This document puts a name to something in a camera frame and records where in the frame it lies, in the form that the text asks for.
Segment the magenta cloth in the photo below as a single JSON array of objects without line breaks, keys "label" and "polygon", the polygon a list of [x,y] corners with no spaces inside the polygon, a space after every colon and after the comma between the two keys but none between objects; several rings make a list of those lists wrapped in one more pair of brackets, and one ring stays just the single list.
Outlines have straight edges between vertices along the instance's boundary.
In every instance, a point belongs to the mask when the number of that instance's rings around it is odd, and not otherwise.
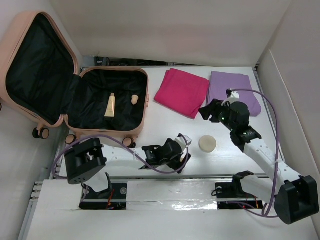
[{"label": "magenta cloth", "polygon": [[191,119],[195,119],[204,103],[210,81],[206,78],[171,68],[164,79],[154,100]]}]

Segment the purple cloth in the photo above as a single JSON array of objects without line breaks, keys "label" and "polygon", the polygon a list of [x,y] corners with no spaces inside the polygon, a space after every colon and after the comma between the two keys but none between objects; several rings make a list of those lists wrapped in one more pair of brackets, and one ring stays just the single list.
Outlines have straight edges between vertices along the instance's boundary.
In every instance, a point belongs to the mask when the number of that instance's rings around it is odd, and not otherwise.
[{"label": "purple cloth", "polygon": [[[252,90],[250,78],[244,74],[225,73],[212,71],[209,88],[206,96],[206,105],[213,99],[225,100],[228,89]],[[262,107],[251,91],[240,91],[239,101],[248,106],[251,117],[257,117],[262,112]]]}]

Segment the beige cosmetic tube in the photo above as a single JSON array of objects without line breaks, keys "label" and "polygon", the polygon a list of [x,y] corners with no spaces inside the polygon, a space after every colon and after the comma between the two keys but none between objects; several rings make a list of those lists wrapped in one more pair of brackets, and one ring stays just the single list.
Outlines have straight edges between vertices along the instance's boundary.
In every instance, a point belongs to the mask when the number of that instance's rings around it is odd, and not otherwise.
[{"label": "beige cosmetic tube", "polygon": [[114,118],[115,117],[115,106],[116,106],[116,97],[114,93],[111,93],[108,99],[108,104],[105,110],[105,118]]}]

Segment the pink hard-shell suitcase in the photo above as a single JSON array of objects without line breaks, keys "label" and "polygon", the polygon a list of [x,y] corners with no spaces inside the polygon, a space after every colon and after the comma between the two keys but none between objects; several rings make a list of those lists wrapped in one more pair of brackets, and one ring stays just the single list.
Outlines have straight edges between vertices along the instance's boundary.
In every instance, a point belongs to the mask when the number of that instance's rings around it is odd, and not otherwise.
[{"label": "pink hard-shell suitcase", "polygon": [[[134,148],[144,127],[148,86],[148,74],[138,67],[80,71],[75,53],[43,11],[17,14],[0,42],[0,98],[36,123],[36,139],[67,125],[72,131],[68,144],[83,135],[101,134]],[[111,93],[115,117],[104,117]],[[132,95],[139,96],[136,105]]]}]

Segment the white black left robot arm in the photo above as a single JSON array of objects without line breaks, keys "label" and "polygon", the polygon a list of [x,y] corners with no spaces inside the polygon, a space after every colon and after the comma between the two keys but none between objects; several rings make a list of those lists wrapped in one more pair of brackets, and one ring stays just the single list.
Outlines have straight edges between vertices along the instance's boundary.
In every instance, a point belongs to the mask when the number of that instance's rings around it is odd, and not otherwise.
[{"label": "white black left robot arm", "polygon": [[86,138],[64,153],[67,181],[70,185],[85,185],[100,198],[113,191],[107,167],[152,170],[162,175],[180,174],[191,158],[192,140],[179,134],[164,145],[129,148],[103,145],[99,138]]}]

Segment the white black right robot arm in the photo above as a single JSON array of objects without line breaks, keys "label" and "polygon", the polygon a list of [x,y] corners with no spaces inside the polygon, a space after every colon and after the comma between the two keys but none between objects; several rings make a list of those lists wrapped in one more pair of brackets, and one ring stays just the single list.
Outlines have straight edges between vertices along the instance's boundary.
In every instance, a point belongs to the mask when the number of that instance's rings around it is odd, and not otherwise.
[{"label": "white black right robot arm", "polygon": [[198,111],[204,120],[223,124],[230,131],[233,144],[272,179],[272,183],[267,185],[253,173],[241,172],[235,175],[237,181],[231,184],[235,196],[242,197],[248,193],[262,199],[287,225],[319,212],[316,180],[310,175],[302,176],[276,158],[262,136],[250,126],[250,111],[245,103],[214,99]]}]

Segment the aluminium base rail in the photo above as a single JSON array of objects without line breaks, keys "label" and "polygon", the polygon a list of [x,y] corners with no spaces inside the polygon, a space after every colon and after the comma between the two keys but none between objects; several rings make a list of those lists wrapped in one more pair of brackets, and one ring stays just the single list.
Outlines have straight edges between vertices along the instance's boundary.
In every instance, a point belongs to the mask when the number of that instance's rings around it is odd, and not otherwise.
[{"label": "aluminium base rail", "polygon": [[207,211],[242,207],[261,209],[248,193],[235,196],[228,180],[128,180],[112,183],[113,195],[99,198],[92,190],[66,180],[45,180],[38,186],[37,206],[49,210]]}]

